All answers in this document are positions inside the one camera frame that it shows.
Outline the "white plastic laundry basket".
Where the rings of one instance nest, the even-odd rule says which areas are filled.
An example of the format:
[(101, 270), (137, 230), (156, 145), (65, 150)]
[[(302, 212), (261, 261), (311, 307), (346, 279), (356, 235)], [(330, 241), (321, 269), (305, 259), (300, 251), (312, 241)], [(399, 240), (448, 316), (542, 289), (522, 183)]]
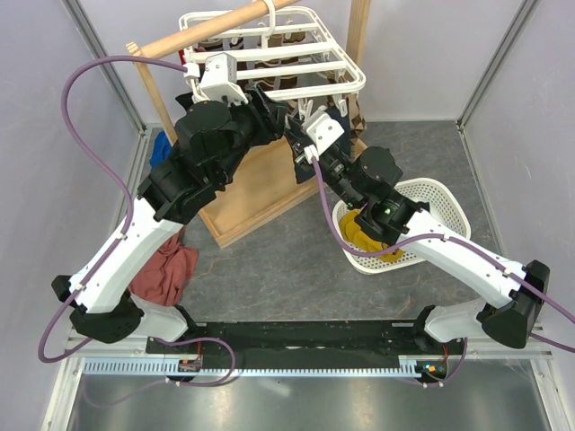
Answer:
[[(415, 202), (427, 204), (430, 214), (442, 225), (466, 239), (471, 238), (471, 226), (464, 210), (443, 183), (430, 178), (417, 178), (398, 182), (395, 189)], [(408, 268), (425, 261), (406, 251), (391, 262), (380, 258), (359, 257), (346, 250), (343, 254), (358, 273), (368, 276)]]

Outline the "beige brown argyle sock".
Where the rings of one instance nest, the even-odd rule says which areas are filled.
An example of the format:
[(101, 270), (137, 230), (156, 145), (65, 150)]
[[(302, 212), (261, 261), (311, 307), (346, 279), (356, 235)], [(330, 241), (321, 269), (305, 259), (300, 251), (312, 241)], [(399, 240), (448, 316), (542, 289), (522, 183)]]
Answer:
[(367, 129), (367, 121), (361, 112), (358, 95), (356, 93), (349, 94), (347, 96), (347, 103), (351, 136), (360, 138)]

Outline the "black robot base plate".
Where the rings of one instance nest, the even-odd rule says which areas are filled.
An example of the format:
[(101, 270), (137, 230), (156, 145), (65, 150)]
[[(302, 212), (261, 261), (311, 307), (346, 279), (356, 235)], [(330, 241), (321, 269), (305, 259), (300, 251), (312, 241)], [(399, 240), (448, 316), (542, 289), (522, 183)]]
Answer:
[(197, 324), (194, 344), (169, 347), (148, 340), (147, 354), (200, 353), (206, 369), (227, 368), (227, 349), (209, 339), (221, 339), (235, 353), (239, 370), (320, 370), (395, 368), (400, 356), (453, 357), (464, 342), (453, 339), (445, 347), (423, 332), (415, 320), (359, 321), (245, 321)]

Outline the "navy patterned sock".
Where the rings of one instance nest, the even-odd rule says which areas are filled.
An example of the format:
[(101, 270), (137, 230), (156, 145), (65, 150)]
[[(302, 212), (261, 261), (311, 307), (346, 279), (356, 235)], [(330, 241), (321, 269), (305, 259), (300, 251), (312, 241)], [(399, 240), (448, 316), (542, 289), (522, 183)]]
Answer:
[(314, 167), (307, 161), (305, 154), (297, 155), (294, 158), (294, 171), (296, 184), (303, 184), (315, 176)]

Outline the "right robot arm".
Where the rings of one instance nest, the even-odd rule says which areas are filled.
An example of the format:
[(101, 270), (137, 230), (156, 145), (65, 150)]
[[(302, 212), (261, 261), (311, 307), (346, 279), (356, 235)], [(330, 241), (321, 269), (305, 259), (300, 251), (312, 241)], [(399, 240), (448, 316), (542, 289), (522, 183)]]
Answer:
[(446, 227), (396, 189), (403, 172), (389, 149), (369, 147), (350, 159), (341, 150), (341, 124), (325, 112), (307, 122), (287, 119), (285, 135), (295, 163), (313, 167), (321, 187), (358, 210), (359, 230), (385, 253), (411, 253), (478, 294), (467, 303), (426, 307), (411, 331), (418, 351), (432, 353), (443, 343), (482, 334), (505, 347), (526, 346), (544, 303), (550, 275), (545, 264), (505, 259)]

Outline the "yellow sock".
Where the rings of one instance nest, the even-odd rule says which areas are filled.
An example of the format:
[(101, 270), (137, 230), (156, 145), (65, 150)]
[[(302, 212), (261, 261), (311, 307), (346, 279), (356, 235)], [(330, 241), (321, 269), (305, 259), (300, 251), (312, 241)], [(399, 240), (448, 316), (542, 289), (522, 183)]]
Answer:
[(335, 224), (340, 229), (342, 239), (365, 252), (376, 252), (387, 249), (388, 245), (386, 243), (371, 239), (361, 230), (359, 224), (355, 221), (355, 217), (358, 214), (358, 209), (352, 209), (337, 217)]

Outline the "white plastic clip hanger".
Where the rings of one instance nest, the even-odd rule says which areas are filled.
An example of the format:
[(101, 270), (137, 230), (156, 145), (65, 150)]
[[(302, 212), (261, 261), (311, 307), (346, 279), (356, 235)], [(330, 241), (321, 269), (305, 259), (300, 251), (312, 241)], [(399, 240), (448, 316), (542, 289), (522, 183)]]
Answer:
[(209, 57), (225, 53), (236, 66), (236, 83), (259, 85), (276, 101), (285, 101), (294, 115), (312, 114), (321, 105), (348, 114), (345, 99), (359, 93), (365, 74), (338, 44), (311, 8), (291, 6), (196, 42), (180, 51), (182, 63), (203, 70)]

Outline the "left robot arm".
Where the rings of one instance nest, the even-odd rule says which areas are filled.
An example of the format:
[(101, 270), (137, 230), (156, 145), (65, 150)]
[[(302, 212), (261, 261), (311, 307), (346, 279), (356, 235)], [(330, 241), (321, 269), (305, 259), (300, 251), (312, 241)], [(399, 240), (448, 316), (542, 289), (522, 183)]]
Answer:
[(52, 287), (72, 307), (75, 331), (111, 344), (130, 335), (166, 340), (190, 352), (197, 331), (174, 306), (140, 299), (129, 284), (156, 251), (177, 234), (219, 191), (231, 184), (239, 164), (259, 145), (282, 138), (288, 105), (259, 87), (245, 101), (198, 101), (175, 124), (178, 137), (167, 158), (141, 182), (124, 222), (92, 260)]

